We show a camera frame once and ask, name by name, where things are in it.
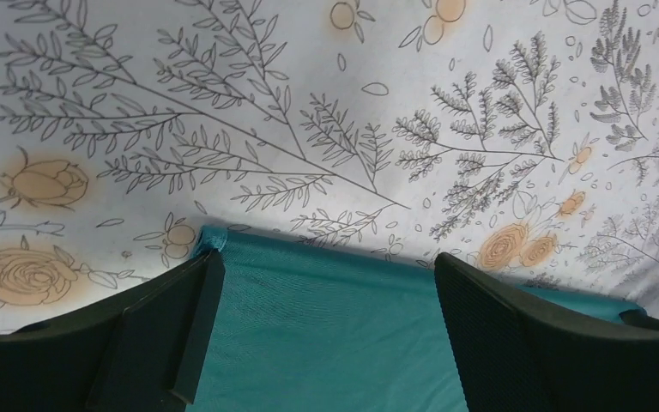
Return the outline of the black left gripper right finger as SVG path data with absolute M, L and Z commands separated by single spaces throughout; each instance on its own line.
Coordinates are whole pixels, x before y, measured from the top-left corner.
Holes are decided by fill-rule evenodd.
M 659 411 L 659 319 L 505 284 L 448 253 L 434 277 L 471 411 Z

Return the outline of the teal cloth napkin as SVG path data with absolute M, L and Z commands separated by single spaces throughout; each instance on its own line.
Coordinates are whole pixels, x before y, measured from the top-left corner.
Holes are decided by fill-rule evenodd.
M 195 411 L 464 411 L 430 270 L 218 227 Z

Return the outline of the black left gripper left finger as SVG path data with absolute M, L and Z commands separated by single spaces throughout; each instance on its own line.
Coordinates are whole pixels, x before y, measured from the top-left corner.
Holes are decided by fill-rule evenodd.
M 221 300 L 216 250 L 76 311 L 0 335 L 0 411 L 183 411 Z

